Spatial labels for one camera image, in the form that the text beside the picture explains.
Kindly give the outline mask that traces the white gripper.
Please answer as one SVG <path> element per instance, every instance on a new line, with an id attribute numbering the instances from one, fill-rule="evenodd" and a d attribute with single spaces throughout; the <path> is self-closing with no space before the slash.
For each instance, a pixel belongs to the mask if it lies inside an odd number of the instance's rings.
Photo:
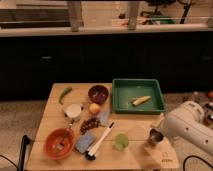
<path id="1" fill-rule="evenodd" d="M 166 119 L 164 117 L 160 117 L 156 121 L 153 121 L 150 125 L 150 130 L 151 129 L 155 129 L 161 132 L 164 136 L 164 139 L 169 137 L 169 129 L 168 129 Z"/>

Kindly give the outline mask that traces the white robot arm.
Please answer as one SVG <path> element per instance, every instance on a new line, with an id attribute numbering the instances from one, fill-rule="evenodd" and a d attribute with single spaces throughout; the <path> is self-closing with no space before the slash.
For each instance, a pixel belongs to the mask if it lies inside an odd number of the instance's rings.
<path id="1" fill-rule="evenodd" d="M 151 125 L 151 131 L 167 139 L 181 137 L 213 156 L 213 129 L 203 124 L 204 109 L 194 101 L 185 101 Z"/>

